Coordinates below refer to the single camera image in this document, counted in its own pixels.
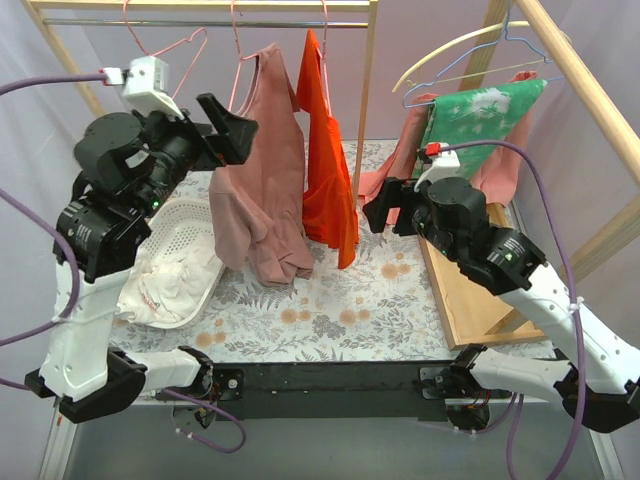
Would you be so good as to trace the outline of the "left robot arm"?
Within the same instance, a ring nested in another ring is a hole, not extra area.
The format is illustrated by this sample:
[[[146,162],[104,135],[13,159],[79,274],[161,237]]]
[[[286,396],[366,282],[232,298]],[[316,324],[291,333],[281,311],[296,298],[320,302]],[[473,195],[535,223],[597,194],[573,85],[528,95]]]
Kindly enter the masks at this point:
[[[60,316],[42,366],[24,380],[74,423],[121,412],[149,391],[200,400],[212,390],[213,363],[194,348],[140,354],[109,343],[150,219],[189,172],[241,165],[250,155],[258,123],[210,93],[198,103],[206,123],[186,110],[116,112],[91,122],[75,145],[81,171],[55,227]]]

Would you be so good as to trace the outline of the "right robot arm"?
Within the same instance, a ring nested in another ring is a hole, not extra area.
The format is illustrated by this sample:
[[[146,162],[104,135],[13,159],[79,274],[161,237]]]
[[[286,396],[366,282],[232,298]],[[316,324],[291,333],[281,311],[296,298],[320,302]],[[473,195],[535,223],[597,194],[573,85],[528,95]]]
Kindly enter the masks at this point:
[[[523,393],[561,405],[600,433],[638,420],[638,349],[587,306],[571,302],[568,287],[524,234],[490,222],[481,191],[459,177],[434,183],[387,178],[363,207],[372,232],[384,230],[392,208],[399,211],[394,233],[427,240],[467,279],[542,330],[563,355],[516,358],[471,344],[443,371],[439,389],[469,398],[483,390]]]

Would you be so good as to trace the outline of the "orange t-shirt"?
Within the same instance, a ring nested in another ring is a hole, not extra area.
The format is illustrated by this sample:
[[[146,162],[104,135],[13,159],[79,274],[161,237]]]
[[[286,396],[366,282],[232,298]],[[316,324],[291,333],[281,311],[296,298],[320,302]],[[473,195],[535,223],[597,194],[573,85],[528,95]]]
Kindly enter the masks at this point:
[[[309,115],[307,189],[303,194],[303,225],[309,239],[338,251],[338,267],[356,257],[359,225],[340,126],[330,114],[323,88],[320,43],[306,34],[296,97]]]

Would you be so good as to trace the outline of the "dusty pink graphic t-shirt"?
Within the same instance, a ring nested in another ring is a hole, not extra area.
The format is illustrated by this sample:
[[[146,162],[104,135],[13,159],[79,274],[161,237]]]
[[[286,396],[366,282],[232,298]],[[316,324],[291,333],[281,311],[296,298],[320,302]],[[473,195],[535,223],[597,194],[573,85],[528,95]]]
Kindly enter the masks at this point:
[[[268,286],[308,278],[314,268],[302,222],[304,134],[279,46],[259,50],[250,90],[236,114],[258,123],[242,165],[217,169],[209,184],[215,252],[225,266],[248,263]]]

